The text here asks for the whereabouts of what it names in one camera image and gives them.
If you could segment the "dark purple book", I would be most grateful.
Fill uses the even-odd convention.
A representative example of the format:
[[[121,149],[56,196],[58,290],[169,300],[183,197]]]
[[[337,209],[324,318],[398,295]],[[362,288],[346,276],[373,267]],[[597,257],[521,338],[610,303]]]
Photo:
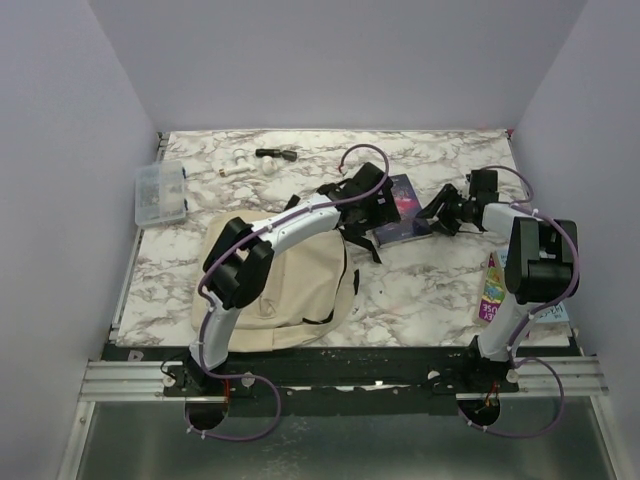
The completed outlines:
[[[393,181],[391,193],[399,214],[399,221],[388,223],[373,231],[377,246],[382,248],[422,239],[432,234],[428,222],[417,218],[422,206],[408,175],[393,175],[391,180]]]

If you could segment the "beige student backpack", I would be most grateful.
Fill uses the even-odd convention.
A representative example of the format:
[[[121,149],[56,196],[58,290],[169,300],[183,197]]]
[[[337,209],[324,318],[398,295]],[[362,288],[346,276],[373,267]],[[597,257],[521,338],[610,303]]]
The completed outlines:
[[[208,225],[202,247],[202,277],[206,257],[229,220],[240,217],[255,222],[275,215],[237,210],[215,216]],[[358,280],[343,235],[341,229],[318,234],[274,259],[263,292],[241,310],[229,353],[302,346],[326,335],[348,317]],[[197,340],[208,306],[198,294],[197,286],[191,318],[196,338],[191,345]]]

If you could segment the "Treehouse book blue cover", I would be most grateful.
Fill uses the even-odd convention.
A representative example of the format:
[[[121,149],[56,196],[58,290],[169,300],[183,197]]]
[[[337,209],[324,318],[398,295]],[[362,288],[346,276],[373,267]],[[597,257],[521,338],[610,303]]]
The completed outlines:
[[[494,257],[496,268],[499,271],[501,289],[503,291],[499,303],[502,304],[506,294],[508,293],[505,273],[508,250],[506,248],[498,249],[493,252],[492,256]],[[542,324],[568,323],[569,316],[564,304],[560,302],[558,305],[542,311],[538,316],[537,322]]]

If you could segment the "Treehouse book purple cover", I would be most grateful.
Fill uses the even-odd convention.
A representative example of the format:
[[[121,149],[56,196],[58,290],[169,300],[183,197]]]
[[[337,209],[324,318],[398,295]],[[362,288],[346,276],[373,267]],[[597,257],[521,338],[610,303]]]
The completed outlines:
[[[475,317],[475,322],[480,325],[488,324],[494,319],[506,296],[504,269],[507,253],[506,249],[495,250],[484,263]]]

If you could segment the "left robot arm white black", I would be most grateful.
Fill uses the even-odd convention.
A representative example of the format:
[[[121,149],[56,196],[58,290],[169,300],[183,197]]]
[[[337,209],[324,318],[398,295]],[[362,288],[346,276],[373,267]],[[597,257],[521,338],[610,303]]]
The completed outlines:
[[[386,170],[365,163],[337,184],[321,186],[309,199],[271,218],[229,220],[204,262],[198,294],[209,306],[190,346],[195,363],[187,382],[201,395],[214,393],[222,380],[219,368],[241,310],[263,292],[275,258],[318,234],[341,229],[359,238],[399,220]]]

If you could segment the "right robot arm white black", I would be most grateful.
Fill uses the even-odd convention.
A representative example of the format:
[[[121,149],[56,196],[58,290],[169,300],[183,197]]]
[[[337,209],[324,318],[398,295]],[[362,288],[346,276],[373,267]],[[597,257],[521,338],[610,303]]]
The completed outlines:
[[[505,202],[498,192],[498,165],[467,175],[468,194],[447,183],[416,217],[433,232],[453,237],[464,224],[508,240],[504,268],[506,296],[489,325],[474,339],[479,357],[464,362],[460,379],[480,392],[496,380],[492,362],[512,362],[518,346],[542,312],[573,296],[579,285],[578,226],[529,209],[534,196]]]

